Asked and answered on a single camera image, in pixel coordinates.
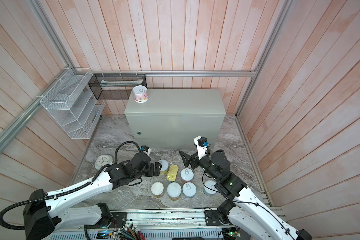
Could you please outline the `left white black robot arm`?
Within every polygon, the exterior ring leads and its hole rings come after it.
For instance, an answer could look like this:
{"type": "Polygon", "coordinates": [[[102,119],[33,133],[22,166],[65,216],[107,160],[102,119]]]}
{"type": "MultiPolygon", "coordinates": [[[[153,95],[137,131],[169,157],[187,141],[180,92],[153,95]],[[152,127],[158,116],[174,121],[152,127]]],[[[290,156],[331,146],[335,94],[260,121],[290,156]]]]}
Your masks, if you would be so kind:
{"type": "Polygon", "coordinates": [[[107,204],[75,205],[121,186],[133,186],[141,177],[157,177],[161,168],[161,163],[153,163],[147,154],[137,153],[130,161],[105,165],[94,177],[70,187],[48,193],[35,191],[23,211],[26,239],[41,240],[55,230],[81,225],[108,227],[113,215],[107,204]]]}

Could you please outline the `yellow label white-lid can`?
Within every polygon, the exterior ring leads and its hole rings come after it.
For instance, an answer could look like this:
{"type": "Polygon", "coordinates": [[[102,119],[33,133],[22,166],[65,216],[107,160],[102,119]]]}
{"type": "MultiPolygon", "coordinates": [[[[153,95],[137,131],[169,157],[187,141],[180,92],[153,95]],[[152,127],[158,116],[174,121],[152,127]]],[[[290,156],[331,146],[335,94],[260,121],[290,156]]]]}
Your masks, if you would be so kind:
{"type": "Polygon", "coordinates": [[[166,160],[159,160],[159,163],[161,164],[161,170],[160,175],[166,175],[169,170],[169,163],[166,160]]]}

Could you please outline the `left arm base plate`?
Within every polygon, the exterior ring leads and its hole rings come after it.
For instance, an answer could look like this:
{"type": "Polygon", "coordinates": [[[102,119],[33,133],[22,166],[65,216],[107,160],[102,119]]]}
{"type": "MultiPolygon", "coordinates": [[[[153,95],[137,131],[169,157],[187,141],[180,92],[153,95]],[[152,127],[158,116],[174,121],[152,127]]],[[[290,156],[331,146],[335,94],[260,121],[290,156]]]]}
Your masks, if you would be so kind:
{"type": "Polygon", "coordinates": [[[124,228],[127,221],[127,212],[114,212],[102,217],[97,223],[87,225],[88,229],[120,229],[124,228]]]}

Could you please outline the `yellow can plain lid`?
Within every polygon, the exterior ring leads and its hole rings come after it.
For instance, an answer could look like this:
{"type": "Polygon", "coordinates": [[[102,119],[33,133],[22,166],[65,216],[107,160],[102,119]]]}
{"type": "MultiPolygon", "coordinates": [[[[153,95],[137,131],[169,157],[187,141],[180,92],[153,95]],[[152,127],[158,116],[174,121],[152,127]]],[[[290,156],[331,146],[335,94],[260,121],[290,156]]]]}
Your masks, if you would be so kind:
{"type": "Polygon", "coordinates": [[[151,186],[151,192],[155,198],[161,198],[164,195],[164,185],[160,182],[155,182],[151,186]]]}

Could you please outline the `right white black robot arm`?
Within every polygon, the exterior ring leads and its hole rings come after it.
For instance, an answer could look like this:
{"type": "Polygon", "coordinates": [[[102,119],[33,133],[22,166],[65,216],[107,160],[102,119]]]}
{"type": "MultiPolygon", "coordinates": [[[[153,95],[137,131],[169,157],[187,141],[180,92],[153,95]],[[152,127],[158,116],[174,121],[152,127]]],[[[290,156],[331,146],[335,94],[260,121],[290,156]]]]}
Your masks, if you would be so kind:
{"type": "Polygon", "coordinates": [[[226,199],[218,212],[228,221],[254,237],[256,240],[311,240],[312,236],[304,229],[292,227],[261,200],[247,184],[231,171],[231,162],[223,150],[211,155],[188,155],[179,152],[184,166],[201,168],[216,184],[216,190],[226,199]]]}

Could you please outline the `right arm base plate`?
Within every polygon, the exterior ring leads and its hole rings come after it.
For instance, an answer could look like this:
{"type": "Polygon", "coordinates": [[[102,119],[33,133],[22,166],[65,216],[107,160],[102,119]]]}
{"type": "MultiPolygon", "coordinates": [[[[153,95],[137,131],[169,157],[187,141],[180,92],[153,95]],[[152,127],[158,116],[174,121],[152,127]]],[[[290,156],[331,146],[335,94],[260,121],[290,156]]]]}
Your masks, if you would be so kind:
{"type": "Polygon", "coordinates": [[[225,226],[229,225],[227,217],[218,210],[204,209],[205,223],[207,226],[225,226]]]}

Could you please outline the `pink label white can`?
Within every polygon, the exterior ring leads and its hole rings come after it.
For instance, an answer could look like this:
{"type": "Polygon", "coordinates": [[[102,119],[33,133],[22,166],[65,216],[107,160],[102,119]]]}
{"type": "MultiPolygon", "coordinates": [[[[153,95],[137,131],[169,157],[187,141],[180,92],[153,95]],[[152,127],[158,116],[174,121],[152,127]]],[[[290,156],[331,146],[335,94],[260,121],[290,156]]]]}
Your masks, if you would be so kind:
{"type": "Polygon", "coordinates": [[[148,89],[144,85],[134,87],[132,92],[137,103],[145,103],[148,100],[148,89]]]}

